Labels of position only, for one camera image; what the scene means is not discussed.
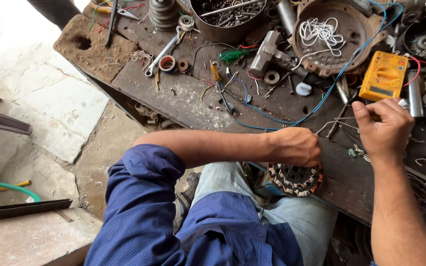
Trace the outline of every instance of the yellow hose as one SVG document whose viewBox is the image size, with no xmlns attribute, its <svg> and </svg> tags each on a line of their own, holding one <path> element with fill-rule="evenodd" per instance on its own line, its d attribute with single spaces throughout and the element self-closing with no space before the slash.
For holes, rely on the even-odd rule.
<svg viewBox="0 0 426 266">
<path fill-rule="evenodd" d="M 24 182 L 21 182 L 21 183 L 17 183 L 17 184 L 14 184 L 14 185 L 17 185 L 17 186 L 27 186 L 27 185 L 30 185 L 30 184 L 32 184 L 32 181 L 31 180 L 27 180 L 27 181 L 24 181 Z M 9 190 L 9 188 L 0 187 L 0 191 L 5 191 L 5 190 Z"/>
</svg>

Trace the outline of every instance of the green wire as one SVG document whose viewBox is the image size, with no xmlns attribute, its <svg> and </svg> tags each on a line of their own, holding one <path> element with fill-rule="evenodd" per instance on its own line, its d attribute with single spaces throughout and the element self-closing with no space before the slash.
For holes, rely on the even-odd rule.
<svg viewBox="0 0 426 266">
<path fill-rule="evenodd" d="M 26 193 L 27 195 L 31 196 L 34 199 L 34 202 L 40 202 L 40 197 L 36 193 L 28 190 L 27 188 L 23 188 L 23 187 L 13 185 L 13 184 L 8 184 L 8 183 L 2 183 L 2 182 L 0 182 L 0 187 L 14 189 L 22 193 Z"/>
<path fill-rule="evenodd" d="M 88 30 L 91 30 L 91 27 L 93 26 L 93 21 L 95 20 L 96 9 L 98 9 L 102 4 L 112 2 L 112 1 L 113 0 L 104 1 L 104 2 L 100 3 L 99 5 L 97 5 L 95 9 L 93 9 L 93 15 L 91 16 L 90 27 L 88 27 Z M 131 1 L 136 1 L 136 0 L 119 0 L 118 2 L 131 2 Z"/>
</svg>

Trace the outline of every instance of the pliers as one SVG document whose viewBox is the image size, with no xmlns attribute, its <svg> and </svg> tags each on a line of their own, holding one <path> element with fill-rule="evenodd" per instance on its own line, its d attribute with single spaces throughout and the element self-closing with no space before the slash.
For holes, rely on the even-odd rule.
<svg viewBox="0 0 426 266">
<path fill-rule="evenodd" d="M 88 4 L 90 5 L 90 7 L 92 9 L 96 9 L 98 12 L 101 13 L 106 13 L 106 14 L 111 14 L 111 11 L 113 10 L 113 3 L 112 2 L 108 2 L 108 6 L 107 7 L 102 7 L 102 6 L 98 6 L 97 4 L 92 3 L 91 1 L 88 2 Z M 116 7 L 116 12 L 123 16 L 123 17 L 127 17 L 129 19 L 135 19 L 135 20 L 140 20 L 140 18 L 136 17 L 135 15 L 127 12 L 126 10 L 122 10 L 120 7 Z"/>
</svg>

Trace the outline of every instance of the green hose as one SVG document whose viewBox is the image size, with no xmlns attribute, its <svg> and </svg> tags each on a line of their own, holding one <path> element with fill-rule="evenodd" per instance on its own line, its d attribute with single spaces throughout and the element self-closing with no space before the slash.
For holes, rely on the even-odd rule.
<svg viewBox="0 0 426 266">
<path fill-rule="evenodd" d="M 40 197 L 36 193 L 28 190 L 27 188 L 23 188 L 23 187 L 13 185 L 13 184 L 8 184 L 8 183 L 2 183 L 2 182 L 0 182 L 0 187 L 14 189 L 22 193 L 26 193 L 27 195 L 31 196 L 34 199 L 34 202 L 40 202 Z"/>
</svg>

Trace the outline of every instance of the yellow multimeter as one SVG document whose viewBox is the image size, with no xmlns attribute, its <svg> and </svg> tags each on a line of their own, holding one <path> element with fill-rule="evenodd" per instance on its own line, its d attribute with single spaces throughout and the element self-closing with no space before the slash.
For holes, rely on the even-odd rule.
<svg viewBox="0 0 426 266">
<path fill-rule="evenodd" d="M 359 97 L 372 101 L 400 96 L 408 58 L 377 51 L 364 76 Z"/>
</svg>

